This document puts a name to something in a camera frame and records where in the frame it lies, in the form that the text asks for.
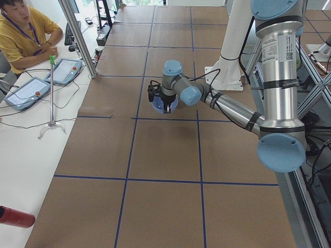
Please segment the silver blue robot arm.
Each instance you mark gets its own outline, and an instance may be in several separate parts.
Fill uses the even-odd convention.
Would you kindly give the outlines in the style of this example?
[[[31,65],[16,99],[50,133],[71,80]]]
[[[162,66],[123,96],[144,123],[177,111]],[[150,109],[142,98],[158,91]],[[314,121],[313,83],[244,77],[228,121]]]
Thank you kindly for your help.
[[[219,60],[209,70],[213,81],[190,80],[180,62],[169,60],[161,84],[148,87],[148,97],[158,96],[166,114],[175,100],[188,106],[202,101],[259,137],[257,154],[263,165],[278,173],[297,170],[306,157],[296,72],[296,38],[304,29],[304,13],[303,1],[234,1]],[[241,87],[240,55],[252,26],[262,46],[258,59],[263,66],[263,114],[224,94]]]

